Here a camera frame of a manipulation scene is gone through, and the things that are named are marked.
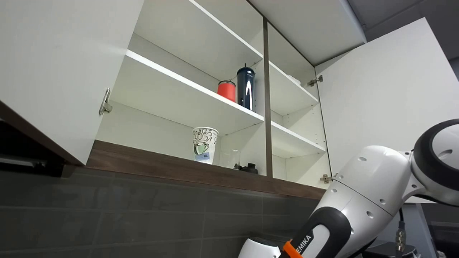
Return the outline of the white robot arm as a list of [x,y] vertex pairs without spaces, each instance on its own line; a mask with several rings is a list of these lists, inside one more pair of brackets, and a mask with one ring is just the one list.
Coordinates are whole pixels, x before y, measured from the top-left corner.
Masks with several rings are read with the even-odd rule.
[[352,258],[372,245],[407,199],[459,205],[459,121],[441,122],[412,151],[364,148],[333,182],[302,230],[286,244],[253,237],[237,258]]

